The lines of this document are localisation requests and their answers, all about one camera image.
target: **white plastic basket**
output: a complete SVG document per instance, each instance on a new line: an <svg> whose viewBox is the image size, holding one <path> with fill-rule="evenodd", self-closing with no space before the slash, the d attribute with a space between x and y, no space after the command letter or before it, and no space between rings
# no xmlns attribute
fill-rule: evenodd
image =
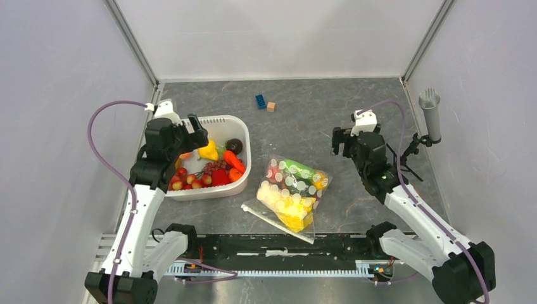
<svg viewBox="0 0 537 304"><path fill-rule="evenodd" d="M188 120L183 120L189 132L193 132L192 125ZM189 189L179 191L168 191L166 197L173 198L176 201L202 200L205 198L221 198L239 194L248 184L248 175L251 170L251 150L250 150L250 133L246 124L235 116L219 115L200 117L199 122L208 131L209 139L216 142L217 146L225 144L225 141L232 138L240 139L243 142L243 151L238 155L243 160L246 171L243 176L228 185L207 187L201 189ZM192 157L183 160L182 167L185 167L189 174L202 171L203 167L209 160L198 161L199 154L195 150Z"/></svg>

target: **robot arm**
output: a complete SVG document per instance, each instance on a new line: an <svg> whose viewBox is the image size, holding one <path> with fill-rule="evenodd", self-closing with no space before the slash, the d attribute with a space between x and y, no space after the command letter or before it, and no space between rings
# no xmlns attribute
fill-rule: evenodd
<svg viewBox="0 0 537 304"><path fill-rule="evenodd" d="M153 303L163 274L189 246L189 236L172 224L158 246L144 256L147 235L175 174L176 159L183 153L206 146L207 131L197 116L190 114L188 119L194 132L189 133L169 99L156 107L148 105L148 110L154 113L154 118L144 131L146 144L138 152L129 178L137 194L136 209L132 210L132 197L129 196L117 237L101 271L89 272L84 283L99 303L108 302L108 281L114 265L117 265L114 303ZM117 258L121 242L124 244Z"/></svg>
<svg viewBox="0 0 537 304"><path fill-rule="evenodd" d="M485 242L473 244L452 228L403 176L403 182L415 198L410 199L401 185L397 169L388 163L387 145L380 135L381 126L375 115L370 111L359 116L358 113L360 111L352 115L354 127L334 128L332 152L338 154L339 145L344 144L343 156L353 160L367 192L399 215L420 238L414 240L395 225L385 222L366 233L372 251L394 256L414 268L431 281L444 303L461 304L479 298L483 290L468 258L457 246L460 243L476 261L487 289L494 289L496 277L492 249ZM448 237L435 221L448 229L455 239Z"/></svg>

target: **grapes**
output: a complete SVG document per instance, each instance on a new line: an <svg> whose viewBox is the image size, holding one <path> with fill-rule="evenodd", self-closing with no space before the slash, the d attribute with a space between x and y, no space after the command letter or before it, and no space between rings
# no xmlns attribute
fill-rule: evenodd
<svg viewBox="0 0 537 304"><path fill-rule="evenodd" d="M206 163L201 172L203 174L211 175L215 170L224 169L229 171L231 168L233 168L233 166L229 165L225 160L215 160Z"/></svg>

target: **green object in bag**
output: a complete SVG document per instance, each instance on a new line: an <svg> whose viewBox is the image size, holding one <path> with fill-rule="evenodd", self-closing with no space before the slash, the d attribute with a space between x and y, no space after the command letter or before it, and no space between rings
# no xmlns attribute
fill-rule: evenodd
<svg viewBox="0 0 537 304"><path fill-rule="evenodd" d="M283 170L287 173L301 177L302 179L312 179L315 174L314 169L304 166L301 163L297 163L294 160L282 160L278 166L280 170Z"/></svg>

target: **white wall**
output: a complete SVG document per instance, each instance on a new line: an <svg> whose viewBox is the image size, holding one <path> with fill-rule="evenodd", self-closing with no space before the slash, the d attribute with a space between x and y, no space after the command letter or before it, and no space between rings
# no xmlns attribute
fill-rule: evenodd
<svg viewBox="0 0 537 304"><path fill-rule="evenodd" d="M91 153L89 117L151 86L100 0L0 4L0 303L80 303L125 187ZM103 112L94 137L127 173L145 114Z"/></svg>
<svg viewBox="0 0 537 304"><path fill-rule="evenodd" d="M160 79L401 76L442 0L117 0Z"/></svg>
<svg viewBox="0 0 537 304"><path fill-rule="evenodd" d="M493 303L535 296L535 11L535 1L457 1L409 83L414 103L426 87L441 94L431 161L453 225L495 251Z"/></svg>

